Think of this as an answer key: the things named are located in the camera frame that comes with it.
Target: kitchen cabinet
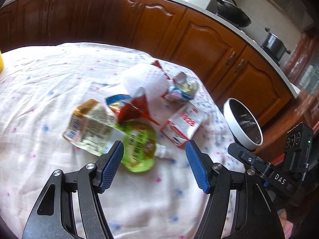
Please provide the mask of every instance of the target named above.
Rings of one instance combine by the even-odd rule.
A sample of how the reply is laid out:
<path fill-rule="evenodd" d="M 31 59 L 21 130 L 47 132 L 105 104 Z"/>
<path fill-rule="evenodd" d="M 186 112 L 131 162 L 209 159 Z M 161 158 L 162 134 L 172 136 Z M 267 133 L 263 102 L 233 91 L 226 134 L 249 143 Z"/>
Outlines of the kitchen cabinet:
<path fill-rule="evenodd" d="M 261 126 L 274 117 L 291 99 L 283 80 L 249 46 L 245 48 L 211 96 L 219 107 L 228 98 L 241 101 Z"/>
<path fill-rule="evenodd" d="M 19 47 L 47 45 L 47 16 L 50 0 L 19 0 L 17 44 Z"/>
<path fill-rule="evenodd" d="M 51 0 L 47 24 L 48 45 L 75 42 L 82 0 Z"/>
<path fill-rule="evenodd" d="M 83 0 L 76 38 L 78 42 L 101 41 L 111 2 L 112 0 Z"/>
<path fill-rule="evenodd" d="M 13 2 L 0 10 L 0 51 L 15 48 L 18 2 Z"/>
<path fill-rule="evenodd" d="M 141 0 L 113 0 L 103 34 L 106 44 L 129 47 L 139 14 Z"/>
<path fill-rule="evenodd" d="M 223 79 L 246 44 L 230 30 L 188 9 L 164 60 L 191 69 L 211 92 Z"/>
<path fill-rule="evenodd" d="M 130 47 L 162 58 L 186 7 L 165 0 L 141 0 Z"/>

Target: blue gripper pad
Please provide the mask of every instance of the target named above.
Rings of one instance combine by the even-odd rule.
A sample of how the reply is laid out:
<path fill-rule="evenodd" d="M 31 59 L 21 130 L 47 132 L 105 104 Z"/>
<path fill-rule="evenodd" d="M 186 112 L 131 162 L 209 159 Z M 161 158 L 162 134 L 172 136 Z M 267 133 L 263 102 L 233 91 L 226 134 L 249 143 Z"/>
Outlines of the blue gripper pad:
<path fill-rule="evenodd" d="M 121 141 L 116 141 L 108 153 L 99 157 L 97 162 L 96 178 L 93 185 L 98 193 L 103 193 L 111 186 L 116 171 L 124 155 L 124 145 Z"/>
<path fill-rule="evenodd" d="M 202 153 L 194 140 L 186 143 L 186 156 L 199 188 L 208 194 L 210 190 L 210 172 L 213 161 L 208 154 Z"/>

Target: green squeeze pouch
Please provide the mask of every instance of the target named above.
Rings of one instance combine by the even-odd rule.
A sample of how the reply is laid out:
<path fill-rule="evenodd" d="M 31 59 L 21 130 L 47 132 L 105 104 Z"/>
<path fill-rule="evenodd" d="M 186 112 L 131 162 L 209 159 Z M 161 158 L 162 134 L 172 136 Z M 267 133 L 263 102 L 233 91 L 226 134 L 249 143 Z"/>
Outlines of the green squeeze pouch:
<path fill-rule="evenodd" d="M 132 172 L 144 172 L 154 165 L 155 152 L 161 150 L 161 145 L 156 144 L 154 129 L 138 121 L 124 121 L 116 123 L 115 128 L 126 134 L 124 156 L 122 163 Z"/>

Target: yellow object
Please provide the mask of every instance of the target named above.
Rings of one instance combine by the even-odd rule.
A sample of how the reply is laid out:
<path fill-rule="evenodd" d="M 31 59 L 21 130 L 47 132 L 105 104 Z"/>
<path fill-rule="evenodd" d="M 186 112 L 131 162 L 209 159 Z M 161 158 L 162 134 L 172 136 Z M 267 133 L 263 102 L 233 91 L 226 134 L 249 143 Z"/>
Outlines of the yellow object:
<path fill-rule="evenodd" d="M 1 51 L 0 51 L 0 73 L 3 71 L 3 68 L 4 68 L 4 64 L 3 64 L 3 59 L 2 59 Z"/>

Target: blue textured rubber pad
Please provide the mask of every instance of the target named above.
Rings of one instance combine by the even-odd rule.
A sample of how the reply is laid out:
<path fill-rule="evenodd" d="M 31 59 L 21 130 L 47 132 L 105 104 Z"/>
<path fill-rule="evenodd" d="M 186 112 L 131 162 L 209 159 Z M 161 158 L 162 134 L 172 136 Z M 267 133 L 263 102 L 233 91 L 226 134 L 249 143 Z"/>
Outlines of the blue textured rubber pad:
<path fill-rule="evenodd" d="M 210 188 L 207 181 L 207 171 L 202 165 L 202 162 L 200 161 L 196 151 L 194 150 L 192 144 L 189 141 L 186 143 L 185 151 L 187 160 L 195 176 L 197 185 L 204 191 L 204 193 L 207 193 Z"/>
<path fill-rule="evenodd" d="M 106 190 L 111 186 L 116 171 L 119 168 L 120 162 L 122 161 L 123 155 L 124 145 L 123 143 L 120 143 L 102 171 L 101 183 L 99 185 L 102 190 Z"/>

